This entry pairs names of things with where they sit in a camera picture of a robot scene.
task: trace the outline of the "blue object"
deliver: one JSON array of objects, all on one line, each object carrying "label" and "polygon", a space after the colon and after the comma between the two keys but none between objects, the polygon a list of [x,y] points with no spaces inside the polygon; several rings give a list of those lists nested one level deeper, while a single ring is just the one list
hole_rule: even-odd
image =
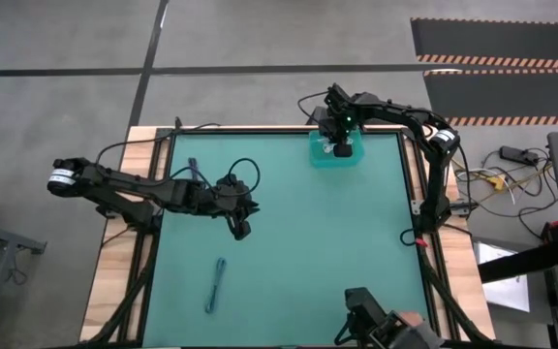
[{"label": "blue object", "polygon": [[[353,287],[386,310],[427,318],[417,250],[398,237],[412,221],[397,134],[364,134],[358,166],[324,171],[312,167],[308,144],[307,134],[177,137],[171,173],[195,157],[214,182],[234,160],[254,159],[262,210],[242,241],[225,219],[165,212],[143,347],[332,345]],[[256,179],[246,164],[233,172]],[[230,270],[210,316],[217,257]]]},{"label": "blue object", "polygon": [[309,159],[315,168],[340,168],[351,167],[358,164],[365,154],[359,130],[354,130],[348,137],[352,143],[353,155],[351,157],[336,157],[333,154],[332,144],[328,138],[320,135],[319,131],[309,133]]},{"label": "blue object", "polygon": [[212,282],[210,297],[208,297],[208,303],[205,305],[205,312],[208,314],[212,314],[214,312],[214,308],[217,303],[217,295],[219,293],[219,286],[221,286],[221,278],[223,277],[226,264],[227,262],[225,261],[225,258],[219,258],[217,260],[217,265],[214,269],[214,281]]}]

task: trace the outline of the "gray concrete floor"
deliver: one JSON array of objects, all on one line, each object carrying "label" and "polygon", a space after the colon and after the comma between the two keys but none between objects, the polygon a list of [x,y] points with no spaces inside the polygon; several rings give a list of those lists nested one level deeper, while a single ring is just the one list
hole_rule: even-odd
[{"label": "gray concrete floor", "polygon": [[[158,3],[0,0],[0,69],[140,67]],[[412,16],[558,21],[558,0],[172,0],[155,66],[414,63]],[[154,77],[140,124],[172,124],[177,115],[187,124],[301,124],[296,99],[333,82],[429,107],[420,73]],[[89,202],[49,195],[46,180],[53,159],[92,159],[124,138],[137,84],[138,77],[0,78],[0,226],[49,242],[44,256],[19,257],[29,281],[6,290],[0,348],[76,342],[105,222]],[[555,129],[466,127],[461,135],[474,166],[501,144],[544,146]],[[107,160],[115,165],[118,156]],[[486,190],[476,185],[475,196]],[[549,200],[545,192],[529,199],[522,204]],[[489,203],[517,211],[503,195]],[[556,218],[558,206],[527,220],[538,229]],[[478,237],[537,243],[513,219],[476,211],[470,227]],[[502,339],[545,338],[542,296],[535,298],[536,314],[492,309]],[[516,316],[525,325],[514,328]]]}]

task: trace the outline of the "teal container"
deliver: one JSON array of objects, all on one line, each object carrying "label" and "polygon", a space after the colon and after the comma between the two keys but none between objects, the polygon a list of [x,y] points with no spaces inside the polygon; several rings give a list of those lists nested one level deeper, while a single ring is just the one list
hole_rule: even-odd
[{"label": "teal container", "polygon": [[320,135],[319,131],[309,133],[309,159],[311,165],[318,169],[346,168],[358,164],[365,155],[363,141],[359,130],[350,132],[349,142],[352,142],[353,156],[335,157],[332,144],[328,143],[328,138]]}]

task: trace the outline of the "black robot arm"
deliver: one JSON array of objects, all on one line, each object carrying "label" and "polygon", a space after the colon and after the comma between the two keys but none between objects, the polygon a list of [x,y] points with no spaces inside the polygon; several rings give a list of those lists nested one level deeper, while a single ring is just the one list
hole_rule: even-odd
[{"label": "black robot arm", "polygon": [[[328,88],[325,103],[326,109],[316,109],[314,117],[318,119],[320,134],[335,144],[333,152],[337,157],[352,155],[347,142],[350,131],[362,128],[367,120],[379,119],[411,130],[429,163],[427,192],[420,205],[416,233],[436,232],[451,216],[450,201],[445,195],[446,169],[460,145],[457,132],[432,111],[394,104],[391,100],[384,102],[367,92],[351,97],[336,83]],[[428,139],[423,133],[424,125],[438,132]]]},{"label": "black robot arm", "polygon": [[[234,174],[208,187],[193,179],[150,180],[106,169],[84,158],[57,159],[53,168],[47,185],[51,194],[86,198],[98,204],[97,210],[103,215],[108,211],[121,214],[127,224],[138,229],[158,229],[154,222],[156,205],[175,213],[225,217],[235,239],[241,240],[251,233],[247,217],[259,210],[249,188]],[[144,200],[132,201],[118,193]]]}]

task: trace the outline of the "green mat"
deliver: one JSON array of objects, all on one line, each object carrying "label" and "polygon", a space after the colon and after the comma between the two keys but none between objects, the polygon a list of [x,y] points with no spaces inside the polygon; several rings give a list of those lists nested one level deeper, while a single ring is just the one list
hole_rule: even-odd
[{"label": "green mat", "polygon": [[[195,157],[214,183],[250,157],[261,211],[235,241],[223,218],[166,212],[144,347],[327,345],[346,320],[344,290],[367,287],[386,310],[427,308],[395,134],[363,136],[353,168],[314,169],[307,135],[178,136],[171,172]],[[249,185],[250,164],[234,171]],[[190,177],[190,173],[181,175]],[[215,263],[227,260],[216,311],[204,312]]]}]

